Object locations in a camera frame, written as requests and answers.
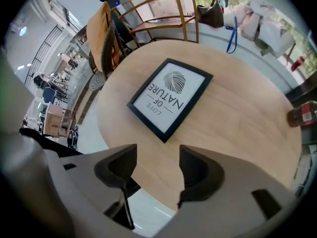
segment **round table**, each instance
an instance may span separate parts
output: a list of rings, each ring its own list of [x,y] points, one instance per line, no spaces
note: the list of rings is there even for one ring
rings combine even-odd
[[[213,75],[179,128],[163,143],[127,103],[166,58]],[[301,132],[290,128],[292,109],[283,93],[237,58],[185,41],[147,44],[130,54],[106,81],[98,100],[98,127],[109,148],[136,143],[132,178],[151,196],[177,209],[184,179],[179,145],[213,150],[250,161],[289,187],[301,154]]]

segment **blue chair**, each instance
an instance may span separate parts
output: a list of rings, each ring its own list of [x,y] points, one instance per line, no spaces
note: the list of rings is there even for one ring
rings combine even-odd
[[[55,98],[65,102],[63,99],[61,99],[58,96],[57,92],[50,87],[44,88],[42,97],[43,97],[45,103],[48,103],[48,102],[54,103]]]

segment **bottle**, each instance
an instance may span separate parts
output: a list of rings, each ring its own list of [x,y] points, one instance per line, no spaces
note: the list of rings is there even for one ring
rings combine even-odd
[[[287,113],[290,127],[304,126],[317,121],[317,102],[308,101]]]
[[[306,52],[302,56],[300,56],[291,66],[292,72],[294,72],[299,66],[304,64],[305,59],[310,55],[310,52]]]

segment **picture frame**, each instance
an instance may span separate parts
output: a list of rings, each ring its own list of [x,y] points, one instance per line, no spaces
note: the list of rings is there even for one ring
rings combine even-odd
[[[165,143],[196,105],[213,75],[167,58],[127,107]]]

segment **brown jacket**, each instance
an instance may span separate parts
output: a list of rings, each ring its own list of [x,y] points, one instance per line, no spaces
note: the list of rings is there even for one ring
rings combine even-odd
[[[108,29],[111,21],[110,6],[107,2],[100,7],[97,13],[89,19],[87,24],[87,40],[88,46],[94,57],[95,64],[99,71],[102,71],[101,54]],[[115,69],[119,64],[119,45],[117,40],[114,41],[114,49],[112,50],[112,65]]]

